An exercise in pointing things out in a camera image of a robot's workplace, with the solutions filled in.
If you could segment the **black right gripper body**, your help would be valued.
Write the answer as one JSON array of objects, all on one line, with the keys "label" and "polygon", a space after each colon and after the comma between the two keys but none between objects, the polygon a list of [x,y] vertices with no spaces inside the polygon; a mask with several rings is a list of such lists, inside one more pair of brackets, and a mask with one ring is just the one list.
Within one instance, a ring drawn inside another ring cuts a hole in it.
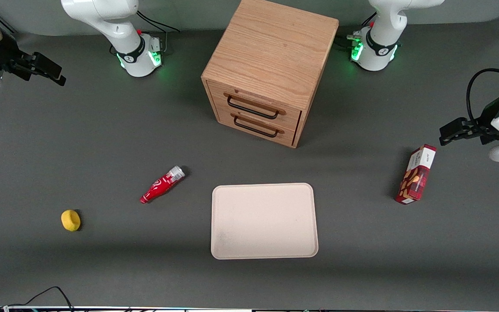
[{"label": "black right gripper body", "polygon": [[0,40],[0,71],[11,73],[24,81],[29,81],[32,73],[28,54],[21,51],[16,40],[9,34],[2,33]]}]

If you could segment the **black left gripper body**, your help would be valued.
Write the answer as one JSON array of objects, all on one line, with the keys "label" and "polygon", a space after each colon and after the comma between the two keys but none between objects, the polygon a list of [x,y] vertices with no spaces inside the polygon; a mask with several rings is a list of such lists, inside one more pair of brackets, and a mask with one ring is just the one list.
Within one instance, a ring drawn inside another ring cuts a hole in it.
[{"label": "black left gripper body", "polygon": [[473,118],[473,111],[470,107],[471,130],[470,138],[479,137],[481,144],[486,145],[491,142],[499,142],[499,130],[491,125],[492,120],[499,111],[499,97],[487,104],[480,116]]}]

